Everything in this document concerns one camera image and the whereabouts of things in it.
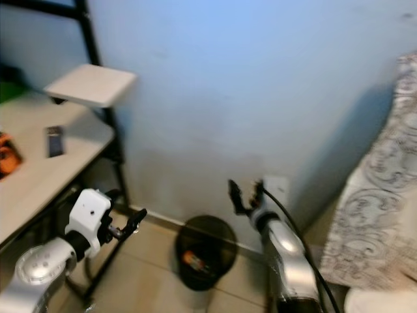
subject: black trash can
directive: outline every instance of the black trash can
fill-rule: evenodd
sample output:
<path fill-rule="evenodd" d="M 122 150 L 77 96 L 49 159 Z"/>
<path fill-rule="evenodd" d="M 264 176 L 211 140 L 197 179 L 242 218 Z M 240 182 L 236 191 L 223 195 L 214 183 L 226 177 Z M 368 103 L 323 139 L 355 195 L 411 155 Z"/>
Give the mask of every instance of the black trash can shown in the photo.
<path fill-rule="evenodd" d="M 237 239 L 226 222 L 197 216 L 179 231 L 175 252 L 182 282 L 193 291 L 207 291 L 233 266 Z"/>

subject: desk surface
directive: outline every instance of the desk surface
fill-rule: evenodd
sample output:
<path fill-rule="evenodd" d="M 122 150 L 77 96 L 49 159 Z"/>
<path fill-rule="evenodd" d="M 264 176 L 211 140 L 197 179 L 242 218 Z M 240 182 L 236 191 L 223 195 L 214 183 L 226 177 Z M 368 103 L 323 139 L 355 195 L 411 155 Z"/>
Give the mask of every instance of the desk surface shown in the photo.
<path fill-rule="evenodd" d="M 52 104 L 27 93 L 0 106 L 0 125 L 13 136 L 23 164 L 0 182 L 0 243 L 22 227 L 112 140 L 113 129 L 85 106 Z M 46 158 L 45 127 L 64 128 L 65 154 Z"/>

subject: white fabric with gray pattern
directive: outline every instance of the white fabric with gray pattern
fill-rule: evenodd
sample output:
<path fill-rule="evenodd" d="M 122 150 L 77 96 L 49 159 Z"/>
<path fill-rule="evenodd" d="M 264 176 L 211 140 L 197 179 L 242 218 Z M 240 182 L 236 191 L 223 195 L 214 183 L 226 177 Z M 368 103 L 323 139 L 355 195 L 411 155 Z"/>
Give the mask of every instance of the white fabric with gray pattern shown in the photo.
<path fill-rule="evenodd" d="M 347 181 L 321 271 L 350 287 L 417 284 L 417 53 L 399 59 L 392 111 Z"/>

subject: wall outlet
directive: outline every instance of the wall outlet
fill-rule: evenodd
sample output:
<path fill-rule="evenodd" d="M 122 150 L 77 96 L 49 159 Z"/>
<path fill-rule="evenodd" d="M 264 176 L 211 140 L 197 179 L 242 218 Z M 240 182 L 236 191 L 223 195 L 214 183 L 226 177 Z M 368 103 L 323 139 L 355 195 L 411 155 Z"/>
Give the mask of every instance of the wall outlet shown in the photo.
<path fill-rule="evenodd" d="M 289 201 L 289 180 L 284 176 L 265 175 L 263 177 L 264 188 L 267 189 L 284 207 L 288 206 Z M 276 204 L 266 196 L 266 203 L 269 208 Z"/>

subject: green object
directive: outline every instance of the green object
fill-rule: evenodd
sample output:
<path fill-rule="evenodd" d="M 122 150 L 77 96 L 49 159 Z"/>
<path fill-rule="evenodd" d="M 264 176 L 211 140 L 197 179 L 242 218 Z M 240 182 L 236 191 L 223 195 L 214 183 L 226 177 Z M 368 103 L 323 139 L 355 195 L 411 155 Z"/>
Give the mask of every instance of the green object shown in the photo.
<path fill-rule="evenodd" d="M 25 91 L 26 87 L 16 83 L 0 82 L 0 104 L 22 95 Z"/>

